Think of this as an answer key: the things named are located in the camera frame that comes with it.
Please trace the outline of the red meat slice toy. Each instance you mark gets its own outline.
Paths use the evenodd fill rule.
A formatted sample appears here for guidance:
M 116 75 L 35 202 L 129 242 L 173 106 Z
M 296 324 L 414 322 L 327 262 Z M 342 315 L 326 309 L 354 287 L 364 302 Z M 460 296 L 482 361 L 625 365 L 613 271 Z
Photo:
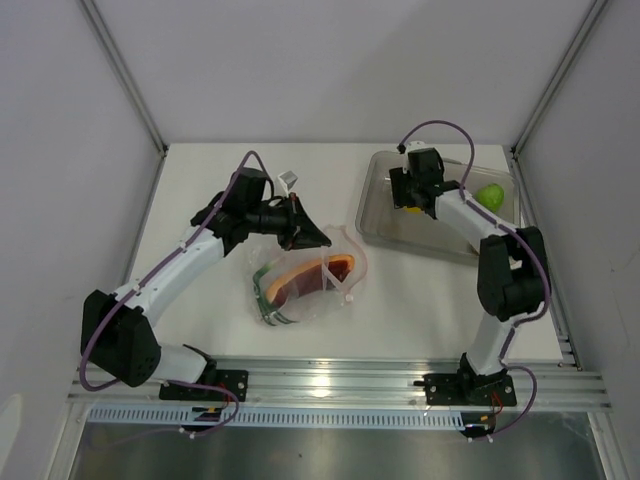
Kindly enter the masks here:
M 336 289 L 333 279 L 339 286 L 344 284 L 348 275 L 354 270 L 355 258 L 349 254 L 331 255 L 327 259 L 310 260 L 279 275 L 266 290 L 267 299 L 281 307 L 285 300 L 285 283 L 297 280 L 301 289 L 301 297 L 325 290 Z

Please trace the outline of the clear zip top bag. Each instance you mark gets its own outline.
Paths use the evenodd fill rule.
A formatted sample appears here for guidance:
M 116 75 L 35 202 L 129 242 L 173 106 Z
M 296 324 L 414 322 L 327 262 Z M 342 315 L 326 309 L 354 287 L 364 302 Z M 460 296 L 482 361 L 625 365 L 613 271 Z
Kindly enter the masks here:
M 285 252 L 264 240 L 247 254 L 249 292 L 261 323 L 298 325 L 353 303 L 354 290 L 368 273 L 365 251 L 344 225 L 327 225 L 322 232 L 329 247 Z

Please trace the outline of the green guava toy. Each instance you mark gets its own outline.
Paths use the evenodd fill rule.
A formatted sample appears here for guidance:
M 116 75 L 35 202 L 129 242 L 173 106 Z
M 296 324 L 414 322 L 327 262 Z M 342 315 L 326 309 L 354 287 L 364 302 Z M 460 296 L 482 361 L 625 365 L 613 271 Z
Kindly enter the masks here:
M 505 197 L 504 189 L 496 183 L 486 185 L 479 189 L 474 199 L 487 210 L 497 213 L 503 205 Z

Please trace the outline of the green onion toy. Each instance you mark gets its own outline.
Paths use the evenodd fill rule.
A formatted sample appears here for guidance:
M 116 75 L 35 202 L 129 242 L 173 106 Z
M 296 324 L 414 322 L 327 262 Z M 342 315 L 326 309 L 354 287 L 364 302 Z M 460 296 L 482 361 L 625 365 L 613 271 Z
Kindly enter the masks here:
M 294 325 L 298 324 L 297 320 L 291 320 L 281 313 L 280 307 L 276 306 L 273 302 L 267 299 L 266 292 L 261 289 L 260 281 L 277 266 L 280 266 L 284 262 L 283 257 L 276 258 L 265 263 L 260 267 L 251 278 L 254 299 L 258 311 L 260 313 L 261 320 L 271 327 L 282 325 Z M 282 304 L 284 306 L 291 300 L 297 300 L 301 297 L 301 289 L 297 280 L 288 280 L 285 283 L 285 300 Z

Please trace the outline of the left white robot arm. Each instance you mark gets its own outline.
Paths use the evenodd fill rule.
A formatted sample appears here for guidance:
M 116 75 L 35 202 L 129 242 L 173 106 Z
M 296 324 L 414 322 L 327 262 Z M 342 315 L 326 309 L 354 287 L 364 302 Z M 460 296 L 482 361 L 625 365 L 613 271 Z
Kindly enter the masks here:
M 148 273 L 112 293 L 96 290 L 86 298 L 79 365 L 85 390 L 107 387 L 89 382 L 87 367 L 93 364 L 114 383 L 129 387 L 157 379 L 182 387 L 197 400 L 215 392 L 213 359 L 188 345 L 160 344 L 154 325 L 194 280 L 252 234 L 274 236 L 285 251 L 330 246 L 296 194 L 265 198 L 272 184 L 262 170 L 238 168 L 226 189 L 191 219 L 178 245 Z

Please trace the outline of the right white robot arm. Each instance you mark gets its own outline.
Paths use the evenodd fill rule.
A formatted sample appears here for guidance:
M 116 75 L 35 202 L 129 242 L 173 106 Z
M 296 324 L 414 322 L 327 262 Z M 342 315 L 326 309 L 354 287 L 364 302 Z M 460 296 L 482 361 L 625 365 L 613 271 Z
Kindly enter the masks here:
M 484 314 L 471 347 L 455 373 L 427 374 L 419 381 L 430 406 L 514 406 L 505 359 L 517 329 L 546 314 L 551 287 L 541 231 L 501 220 L 465 189 L 445 180 L 434 148 L 398 149 L 406 158 L 390 170 L 395 208 L 417 209 L 452 228 L 478 253 L 476 290 Z

